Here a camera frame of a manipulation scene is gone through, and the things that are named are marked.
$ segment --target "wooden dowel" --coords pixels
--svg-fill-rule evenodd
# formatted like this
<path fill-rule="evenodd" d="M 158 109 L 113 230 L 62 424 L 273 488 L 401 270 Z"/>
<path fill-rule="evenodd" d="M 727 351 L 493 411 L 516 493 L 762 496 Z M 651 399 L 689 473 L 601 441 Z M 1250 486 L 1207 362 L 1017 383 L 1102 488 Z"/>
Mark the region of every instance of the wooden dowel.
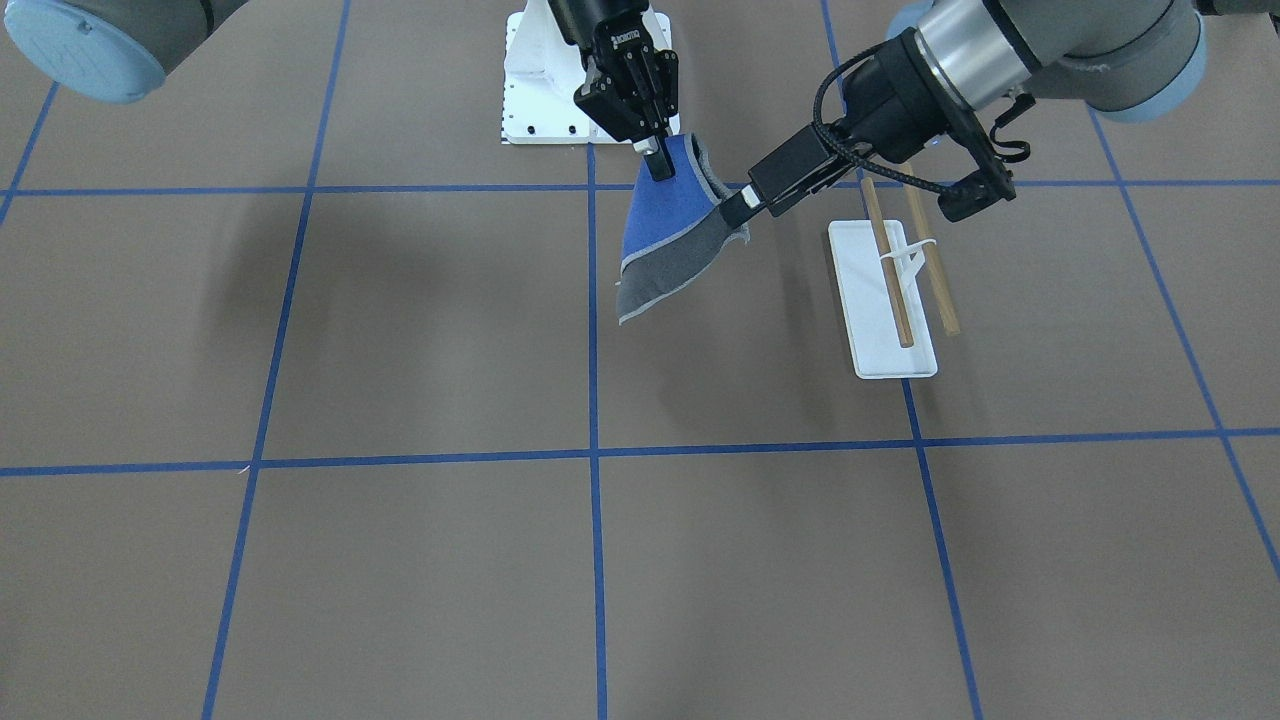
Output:
<path fill-rule="evenodd" d="M 867 197 L 867 215 L 872 222 L 872 232 L 876 233 L 876 247 L 879 249 L 884 288 L 888 290 L 888 305 L 893 310 L 893 324 L 897 325 L 897 342 L 902 347 L 913 347 L 915 346 L 915 336 L 911 334 L 911 322 L 906 316 L 902 282 L 897 277 L 897 264 L 893 263 L 892 258 L 886 258 L 893 251 L 893 246 L 888 242 L 884 214 L 879 209 L 879 199 L 876 197 L 876 181 L 870 176 L 863 178 L 863 196 Z"/>
<path fill-rule="evenodd" d="M 910 163 L 902 163 L 901 169 L 909 176 L 914 176 Z M 924 214 L 924 199 L 920 188 L 904 186 L 906 188 L 906 204 L 911 206 L 911 223 L 915 225 L 915 240 L 922 241 L 933 237 L 929 228 L 929 218 Z M 937 242 L 924 246 L 924 269 L 929 272 L 929 287 L 933 288 L 933 300 L 938 304 L 938 314 L 942 316 L 942 329 L 948 336 L 960 334 L 960 315 L 956 313 L 955 301 L 951 299 L 951 281 L 947 279 L 946 266 L 942 265 L 942 254 Z"/>

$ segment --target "black cable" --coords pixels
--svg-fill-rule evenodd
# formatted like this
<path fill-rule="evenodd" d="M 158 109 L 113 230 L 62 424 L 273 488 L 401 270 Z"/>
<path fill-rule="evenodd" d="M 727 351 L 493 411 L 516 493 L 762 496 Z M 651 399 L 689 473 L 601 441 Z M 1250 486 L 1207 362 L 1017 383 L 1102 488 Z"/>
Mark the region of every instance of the black cable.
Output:
<path fill-rule="evenodd" d="M 893 168 L 887 168 L 887 167 L 881 165 L 878 163 L 872 163 L 870 160 L 859 156 L 856 152 L 852 151 L 852 149 L 850 149 L 847 145 L 845 145 L 844 142 L 841 142 L 840 138 L 836 137 L 836 133 L 831 132 L 831 128 L 828 128 L 827 124 L 823 122 L 823 119 L 822 119 L 822 101 L 827 97 L 827 91 L 831 90 L 831 86 L 842 74 L 847 73 L 855 65 L 858 65 L 863 60 L 865 60 L 865 59 L 870 58 L 872 55 L 874 55 L 883 46 L 884 46 L 884 44 L 881 42 L 879 45 L 876 45 L 873 47 L 868 47 L 867 50 L 863 50 L 858 55 L 854 55 L 849 60 L 845 60 L 844 63 L 841 63 L 840 67 L 837 67 L 835 70 L 832 70 L 831 74 L 828 74 L 822 81 L 822 85 L 818 86 L 818 95 L 813 100 L 813 128 L 814 128 L 814 131 L 818 133 L 818 137 L 822 140 L 822 142 L 831 151 L 833 151 L 836 155 L 840 155 L 846 161 L 852 163 L 855 167 L 859 167 L 859 168 L 861 168 L 861 169 L 864 169 L 867 172 L 876 173 L 878 176 L 886 177 L 886 178 L 892 179 L 892 181 L 897 181 L 897 182 L 900 182 L 902 184 L 915 186 L 915 187 L 918 187 L 920 190 L 924 190 L 927 192 L 933 192 L 933 193 L 937 193 L 937 195 L 948 195 L 948 196 L 959 196 L 959 195 L 961 195 L 960 191 L 957 191 L 955 188 L 946 187 L 943 184 L 938 184 L 938 183 L 934 183 L 934 182 L 929 182 L 927 179 L 918 178 L 915 176 L 909 176 L 909 174 L 906 174 L 904 172 L 895 170 Z"/>

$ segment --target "cloth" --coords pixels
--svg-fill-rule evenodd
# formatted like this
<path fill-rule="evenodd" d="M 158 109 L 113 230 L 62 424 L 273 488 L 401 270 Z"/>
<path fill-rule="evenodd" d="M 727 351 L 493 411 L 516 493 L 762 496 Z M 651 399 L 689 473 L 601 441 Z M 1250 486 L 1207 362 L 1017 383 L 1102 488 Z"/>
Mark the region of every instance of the cloth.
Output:
<path fill-rule="evenodd" d="M 618 324 L 684 290 L 733 240 L 750 241 L 746 224 L 730 227 L 718 211 L 732 191 L 712 172 L 692 135 L 666 138 L 676 177 L 654 182 L 640 164 L 622 236 Z"/>

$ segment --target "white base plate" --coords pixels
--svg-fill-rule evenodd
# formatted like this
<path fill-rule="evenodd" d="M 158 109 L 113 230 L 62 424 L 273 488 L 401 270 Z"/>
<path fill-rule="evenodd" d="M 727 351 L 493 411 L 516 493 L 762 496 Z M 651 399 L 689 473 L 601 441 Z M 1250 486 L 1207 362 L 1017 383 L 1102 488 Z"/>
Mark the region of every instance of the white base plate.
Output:
<path fill-rule="evenodd" d="M 671 47 L 671 18 L 663 13 L 654 13 L 666 46 Z M 511 51 L 511 41 L 520 29 L 520 20 L 525 13 L 513 13 L 507 18 L 507 51 Z M 577 47 L 564 46 L 577 58 Z M 680 115 L 671 118 L 671 135 L 680 135 Z M 590 118 L 573 105 L 572 92 L 563 95 L 545 79 L 532 79 L 506 73 L 506 83 L 502 94 L 502 141 L 511 145 L 582 145 L 617 143 Z"/>
<path fill-rule="evenodd" d="M 886 220 L 890 245 L 893 250 L 906 247 L 902 223 Z M 920 290 L 914 282 L 902 283 L 908 318 L 915 336 L 915 346 L 901 347 L 893 310 L 884 288 L 879 250 L 870 220 L 837 220 L 827 228 L 831 234 L 831 256 L 836 261 L 836 281 L 840 301 L 845 307 L 845 327 L 849 331 L 849 348 L 854 355 L 854 372 L 863 379 L 932 378 L 938 373 L 938 359 L 933 354 L 933 337 L 924 316 Z M 902 260 L 895 259 L 899 277 Z"/>

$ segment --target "mounting plate with holes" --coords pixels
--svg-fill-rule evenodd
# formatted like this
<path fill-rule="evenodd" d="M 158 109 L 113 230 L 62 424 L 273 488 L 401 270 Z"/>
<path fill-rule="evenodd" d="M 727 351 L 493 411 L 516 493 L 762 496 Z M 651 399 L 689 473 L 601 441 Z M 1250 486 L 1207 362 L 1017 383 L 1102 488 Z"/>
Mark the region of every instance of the mounting plate with holes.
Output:
<path fill-rule="evenodd" d="M 60 0 L 9 0 L 13 44 L 49 77 L 102 102 L 136 102 L 164 85 L 160 61 L 115 26 Z"/>
<path fill-rule="evenodd" d="M 645 26 L 658 50 L 671 49 L 671 18 L 652 9 Z M 616 143 L 573 104 L 585 72 L 577 47 L 564 44 L 547 3 L 507 18 L 502 141 L 511 145 Z M 680 132 L 680 115 L 671 133 Z"/>

